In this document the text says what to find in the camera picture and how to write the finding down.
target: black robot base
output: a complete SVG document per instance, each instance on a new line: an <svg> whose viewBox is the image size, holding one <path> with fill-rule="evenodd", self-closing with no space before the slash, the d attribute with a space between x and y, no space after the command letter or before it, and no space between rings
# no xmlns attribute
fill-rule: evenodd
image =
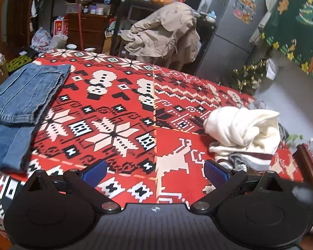
<svg viewBox="0 0 313 250"><path fill-rule="evenodd" d="M313 207L292 193L296 183L274 171L248 176L208 160L204 174L216 189L190 209L126 204L122 210L94 189L106 169L100 160L62 176L37 170L4 218L12 249L296 250L313 225Z"/></svg>

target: green basket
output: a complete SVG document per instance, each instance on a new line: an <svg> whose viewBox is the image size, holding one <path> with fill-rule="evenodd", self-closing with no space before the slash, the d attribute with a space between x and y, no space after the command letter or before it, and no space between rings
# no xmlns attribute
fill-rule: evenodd
<svg viewBox="0 0 313 250"><path fill-rule="evenodd" d="M13 59L7 64L8 72L13 72L23 67L24 65L30 63L32 59L28 56L21 55L18 58Z"/></svg>

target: green christmas tapestry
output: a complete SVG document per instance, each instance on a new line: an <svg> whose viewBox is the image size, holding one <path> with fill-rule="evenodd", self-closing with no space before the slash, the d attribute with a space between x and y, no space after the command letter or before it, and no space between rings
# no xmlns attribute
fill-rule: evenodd
<svg viewBox="0 0 313 250"><path fill-rule="evenodd" d="M279 0L261 38L313 78L313 0Z"/></svg>

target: beige coat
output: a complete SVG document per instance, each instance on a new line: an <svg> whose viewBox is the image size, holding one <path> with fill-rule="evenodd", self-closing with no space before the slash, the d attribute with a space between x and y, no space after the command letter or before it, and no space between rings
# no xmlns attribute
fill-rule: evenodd
<svg viewBox="0 0 313 250"><path fill-rule="evenodd" d="M125 49L135 56L168 58L186 64L196 59L199 35L190 6L175 2L122 32Z"/></svg>

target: wooden furniture edge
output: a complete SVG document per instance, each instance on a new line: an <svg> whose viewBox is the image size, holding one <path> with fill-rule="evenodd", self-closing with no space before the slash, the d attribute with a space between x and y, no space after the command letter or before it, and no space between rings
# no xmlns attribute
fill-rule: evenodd
<svg viewBox="0 0 313 250"><path fill-rule="evenodd" d="M293 154L293 157L301 171L304 182L313 186L313 163L304 144L297 146L297 151Z"/></svg>

